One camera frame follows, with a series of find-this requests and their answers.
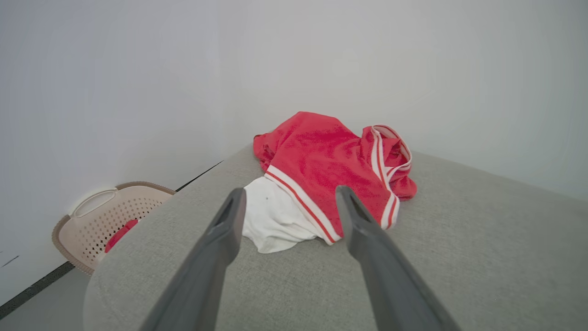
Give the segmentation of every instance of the white garment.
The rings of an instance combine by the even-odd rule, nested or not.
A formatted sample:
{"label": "white garment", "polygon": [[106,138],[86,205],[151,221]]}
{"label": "white garment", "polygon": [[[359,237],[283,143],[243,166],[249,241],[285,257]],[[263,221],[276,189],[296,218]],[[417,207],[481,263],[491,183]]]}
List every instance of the white garment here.
{"label": "white garment", "polygon": [[243,235],[253,241],[260,253],[292,248],[319,233],[294,204],[288,193],[266,177],[245,187],[247,209]]}

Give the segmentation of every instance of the beige plastic basket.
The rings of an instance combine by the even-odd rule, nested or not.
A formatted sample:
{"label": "beige plastic basket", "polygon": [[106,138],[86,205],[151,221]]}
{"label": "beige plastic basket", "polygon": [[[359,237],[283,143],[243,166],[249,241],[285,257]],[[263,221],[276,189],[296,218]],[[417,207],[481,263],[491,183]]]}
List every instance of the beige plastic basket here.
{"label": "beige plastic basket", "polygon": [[92,274],[106,255],[106,243],[127,221],[149,215],[174,193],[144,181],[96,193],[57,223],[53,244],[74,266]]}

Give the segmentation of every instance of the dark floor trim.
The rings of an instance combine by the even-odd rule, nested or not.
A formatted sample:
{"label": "dark floor trim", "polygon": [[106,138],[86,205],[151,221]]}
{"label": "dark floor trim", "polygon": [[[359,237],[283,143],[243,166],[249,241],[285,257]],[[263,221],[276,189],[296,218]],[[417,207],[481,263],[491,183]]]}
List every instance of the dark floor trim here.
{"label": "dark floor trim", "polygon": [[0,319],[3,319],[8,314],[12,313],[16,308],[22,306],[22,304],[36,296],[37,293],[43,291],[44,288],[53,284],[54,281],[60,279],[73,268],[73,264],[66,262],[50,272],[47,276],[41,278],[38,282],[29,286],[28,289],[20,292],[17,296],[13,297],[9,302],[6,302],[0,307]]}
{"label": "dark floor trim", "polygon": [[191,182],[193,182],[193,181],[197,180],[197,179],[198,179],[198,177],[200,177],[200,176],[204,175],[204,174],[205,174],[205,173],[207,173],[208,171],[211,171],[211,169],[212,169],[212,168],[214,168],[214,167],[218,166],[218,165],[219,165],[219,164],[221,164],[221,163],[222,163],[222,161],[221,161],[221,162],[218,162],[218,163],[217,163],[217,164],[215,164],[215,165],[213,165],[213,166],[212,166],[210,169],[208,169],[208,170],[204,171],[202,174],[200,174],[200,175],[196,176],[196,178],[194,178],[193,180],[191,180],[191,181],[187,182],[186,184],[182,185],[182,187],[180,187],[179,189],[177,189],[177,190],[176,190],[176,192],[178,192],[179,190],[181,190],[181,189],[183,189],[184,187],[188,186],[188,184],[190,184]]}

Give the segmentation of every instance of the red jacket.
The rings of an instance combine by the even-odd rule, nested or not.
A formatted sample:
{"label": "red jacket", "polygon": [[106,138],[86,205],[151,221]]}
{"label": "red jacket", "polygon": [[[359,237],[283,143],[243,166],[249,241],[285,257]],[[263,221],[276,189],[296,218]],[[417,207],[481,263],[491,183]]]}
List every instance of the red jacket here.
{"label": "red jacket", "polygon": [[412,156],[385,125],[354,135],[334,117],[299,112],[253,139],[265,177],[293,198],[327,244],[343,237],[335,188],[349,186],[383,229],[396,223],[399,202],[416,194]]}

